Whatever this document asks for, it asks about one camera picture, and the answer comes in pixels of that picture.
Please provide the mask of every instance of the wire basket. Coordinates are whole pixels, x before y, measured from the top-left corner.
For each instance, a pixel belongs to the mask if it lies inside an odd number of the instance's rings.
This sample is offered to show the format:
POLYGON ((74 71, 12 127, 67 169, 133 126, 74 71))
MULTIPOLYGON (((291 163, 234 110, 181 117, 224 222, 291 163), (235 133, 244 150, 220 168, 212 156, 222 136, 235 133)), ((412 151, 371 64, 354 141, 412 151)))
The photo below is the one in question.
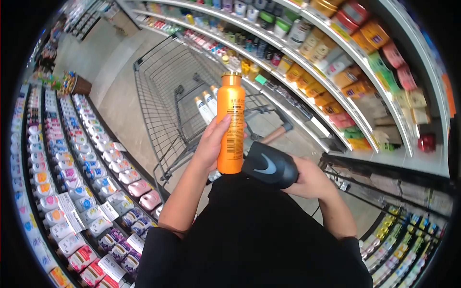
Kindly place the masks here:
MULTIPOLYGON (((136 88, 142 116, 160 168, 161 181, 192 157, 201 134, 207 127, 195 97, 210 86, 221 86, 226 66, 180 33, 168 36, 140 57, 134 64, 136 88)), ((245 98, 245 117, 252 113, 272 111, 259 94, 245 98)))

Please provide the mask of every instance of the shampoo bottle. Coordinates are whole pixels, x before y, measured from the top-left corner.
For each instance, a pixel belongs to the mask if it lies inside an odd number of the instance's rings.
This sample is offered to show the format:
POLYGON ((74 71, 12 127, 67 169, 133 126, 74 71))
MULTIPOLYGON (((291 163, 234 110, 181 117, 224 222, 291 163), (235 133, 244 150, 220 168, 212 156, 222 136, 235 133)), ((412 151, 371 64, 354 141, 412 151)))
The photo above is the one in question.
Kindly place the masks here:
POLYGON ((222 75, 222 87, 218 90, 219 123, 226 114, 230 114, 229 129, 221 140, 221 152, 218 156, 218 171, 224 174, 236 174, 243 164, 243 125, 245 119, 245 90, 240 86, 242 74, 225 72, 222 75))

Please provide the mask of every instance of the barcode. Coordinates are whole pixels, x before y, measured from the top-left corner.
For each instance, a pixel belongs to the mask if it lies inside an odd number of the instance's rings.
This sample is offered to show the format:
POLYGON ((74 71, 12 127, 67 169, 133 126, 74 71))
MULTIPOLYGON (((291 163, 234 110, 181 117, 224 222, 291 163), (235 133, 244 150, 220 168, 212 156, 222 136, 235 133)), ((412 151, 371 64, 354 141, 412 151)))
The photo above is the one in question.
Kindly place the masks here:
POLYGON ((235 153, 235 139, 227 139, 227 153, 235 153))

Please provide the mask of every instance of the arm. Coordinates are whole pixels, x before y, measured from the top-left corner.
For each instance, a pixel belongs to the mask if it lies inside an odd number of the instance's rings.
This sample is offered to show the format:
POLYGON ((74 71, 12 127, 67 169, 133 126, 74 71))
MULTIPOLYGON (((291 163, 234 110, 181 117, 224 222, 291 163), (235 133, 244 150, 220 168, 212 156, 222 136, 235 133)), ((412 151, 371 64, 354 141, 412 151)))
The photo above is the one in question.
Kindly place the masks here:
POLYGON ((231 116, 226 115, 216 123, 215 117, 203 132, 194 156, 162 209, 159 227, 180 237, 191 227, 208 174, 216 169, 221 139, 229 128, 230 120, 231 116))
POLYGON ((354 218, 335 185, 311 160, 293 156, 299 171, 297 183, 284 192, 305 199, 318 198, 325 228, 337 239, 357 237, 354 218))

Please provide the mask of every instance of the hand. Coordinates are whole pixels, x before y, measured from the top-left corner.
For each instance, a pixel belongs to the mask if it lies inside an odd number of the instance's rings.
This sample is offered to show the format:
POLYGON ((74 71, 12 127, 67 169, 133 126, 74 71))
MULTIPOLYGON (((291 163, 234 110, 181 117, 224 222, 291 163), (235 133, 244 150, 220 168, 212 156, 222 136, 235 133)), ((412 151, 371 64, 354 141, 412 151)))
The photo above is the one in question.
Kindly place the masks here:
POLYGON ((333 183, 311 159, 290 156, 295 161, 299 177, 296 183, 282 189, 282 191, 305 199, 318 198, 321 200, 328 198, 332 193, 336 193, 333 183))
MULTIPOLYGON (((229 128, 230 120, 231 116, 229 114, 226 114, 219 123, 216 123, 216 117, 213 118, 203 132, 199 145, 195 150, 192 161, 208 173, 217 167, 216 159, 218 159, 219 152, 221 151, 221 139, 229 128)), ((243 138, 245 139, 246 137, 247 134, 243 133, 243 138)))

